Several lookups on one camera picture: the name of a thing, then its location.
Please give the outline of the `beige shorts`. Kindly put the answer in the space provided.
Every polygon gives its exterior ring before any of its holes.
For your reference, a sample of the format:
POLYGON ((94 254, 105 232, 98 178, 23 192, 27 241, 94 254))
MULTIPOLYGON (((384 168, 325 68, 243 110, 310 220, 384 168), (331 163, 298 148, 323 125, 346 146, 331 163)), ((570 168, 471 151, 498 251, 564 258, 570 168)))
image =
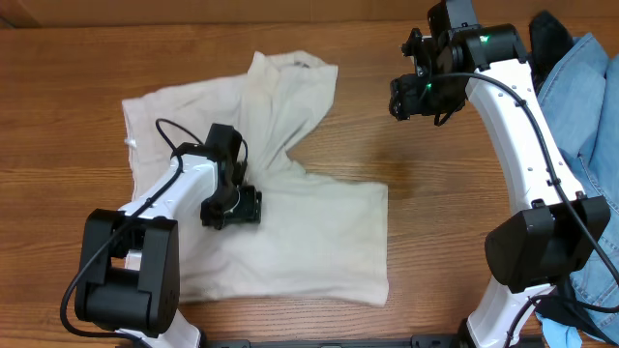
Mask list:
POLYGON ((180 297, 312 296, 383 305, 388 189, 308 173, 288 151, 331 109, 339 69, 305 51, 255 53, 241 75, 166 87, 122 103, 135 197, 170 165, 170 145, 234 127, 249 145, 257 224, 215 230, 181 218, 180 297))

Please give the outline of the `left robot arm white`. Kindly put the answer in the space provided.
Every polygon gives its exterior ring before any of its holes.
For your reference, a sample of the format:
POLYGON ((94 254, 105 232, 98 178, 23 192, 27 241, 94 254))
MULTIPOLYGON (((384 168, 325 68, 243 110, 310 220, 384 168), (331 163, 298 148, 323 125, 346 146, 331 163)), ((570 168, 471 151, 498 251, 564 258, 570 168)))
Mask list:
POLYGON ((229 125, 170 149, 167 171, 144 195, 85 220, 79 270, 60 307, 71 334, 88 336, 70 323, 69 305, 78 320, 98 326, 95 337, 134 347, 206 346, 205 333, 178 309, 179 232, 257 224, 262 194, 244 181, 248 144, 229 125))

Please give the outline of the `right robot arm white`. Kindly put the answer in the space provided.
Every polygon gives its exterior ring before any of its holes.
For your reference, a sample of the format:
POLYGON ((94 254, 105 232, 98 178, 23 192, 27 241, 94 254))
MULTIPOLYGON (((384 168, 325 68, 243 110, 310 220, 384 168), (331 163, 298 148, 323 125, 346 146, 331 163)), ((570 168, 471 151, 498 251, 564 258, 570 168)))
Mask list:
POLYGON ((590 197, 555 144, 535 95, 527 53, 511 24, 485 27, 468 1, 442 1, 401 51, 413 73, 391 82, 390 113, 443 125, 467 103, 484 121, 508 187, 510 217, 485 241, 491 278, 456 333, 415 335, 415 347, 539 347, 521 328, 554 288, 582 269, 610 211, 590 197))

